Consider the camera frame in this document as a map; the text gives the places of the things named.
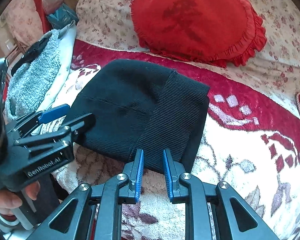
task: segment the ribbed cuff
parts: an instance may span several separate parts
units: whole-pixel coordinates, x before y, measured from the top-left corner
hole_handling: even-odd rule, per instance
[[[141,148],[145,153],[147,168],[163,173],[162,152],[169,148],[174,161],[182,158],[187,162],[187,169],[192,167],[200,141],[192,141],[191,138],[198,137],[193,136],[194,131],[202,135],[208,91],[207,85],[172,72],[144,132],[133,147],[129,161],[134,159],[136,150]],[[185,153],[189,144],[195,144],[190,147],[193,152]]]

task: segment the wall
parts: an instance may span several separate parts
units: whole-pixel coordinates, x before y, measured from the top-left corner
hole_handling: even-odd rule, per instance
[[[2,26],[0,22],[0,48],[5,56],[7,56],[13,49],[15,41],[13,36],[9,32],[8,26],[4,24]]]

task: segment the teal bag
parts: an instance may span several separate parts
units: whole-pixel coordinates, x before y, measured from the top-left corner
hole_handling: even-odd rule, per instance
[[[63,29],[73,20],[75,21],[75,24],[79,21],[75,11],[64,3],[53,14],[47,15],[47,19],[52,27],[57,30]]]

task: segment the metal screw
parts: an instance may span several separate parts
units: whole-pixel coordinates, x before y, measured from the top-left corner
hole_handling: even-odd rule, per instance
[[[183,178],[183,179],[191,179],[191,174],[187,173],[187,172],[182,173],[181,174],[181,178]]]
[[[227,182],[225,182],[225,181],[220,182],[220,183],[219,183],[219,186],[220,186],[221,188],[223,188],[223,189],[229,188],[229,184],[228,184]]]
[[[62,143],[64,144],[64,146],[69,146],[70,145],[69,141],[62,140]]]
[[[126,179],[126,177],[127,177],[127,175],[124,174],[124,173],[120,173],[120,174],[117,175],[118,180],[124,180],[124,179]]]
[[[86,191],[87,189],[89,189],[89,184],[83,183],[79,185],[79,190]]]

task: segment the floral bedspread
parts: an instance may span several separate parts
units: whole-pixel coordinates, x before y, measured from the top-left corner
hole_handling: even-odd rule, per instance
[[[176,63],[180,68],[188,66],[191,77],[199,81],[203,79],[191,65],[211,70],[211,77],[219,73],[224,79],[218,80],[228,82],[231,88],[218,92],[218,84],[212,83],[209,115],[192,173],[205,182],[228,181],[280,239],[292,240],[300,236],[300,123],[294,130],[299,138],[282,124],[289,127],[300,121],[295,101],[295,94],[300,92],[300,12],[291,0],[250,2],[264,20],[268,42],[246,66],[222,69]],[[80,0],[77,38],[111,49],[146,51],[138,45],[129,5],[130,0]],[[96,53],[90,47],[84,47],[85,53],[74,49],[72,68],[77,70],[69,76],[55,106],[72,104],[76,94],[102,67],[104,54],[109,53],[109,58],[121,55],[117,51]],[[149,53],[131,54],[120,57],[170,64]],[[250,89],[250,98],[240,95],[241,84]],[[258,98],[260,105],[251,98]],[[259,106],[265,103],[268,107],[260,112]],[[282,115],[287,117],[273,126],[272,120]],[[57,120],[45,129],[55,130],[60,124],[61,120]],[[103,183],[123,167],[123,163],[81,146],[75,146],[75,154],[75,162],[55,173],[69,192],[82,181]],[[184,239],[184,215],[184,205],[169,203],[164,177],[146,171],[141,202],[123,207],[122,236],[128,240]]]
[[[29,47],[43,35],[42,23],[34,0],[12,0],[1,19],[23,47]]]

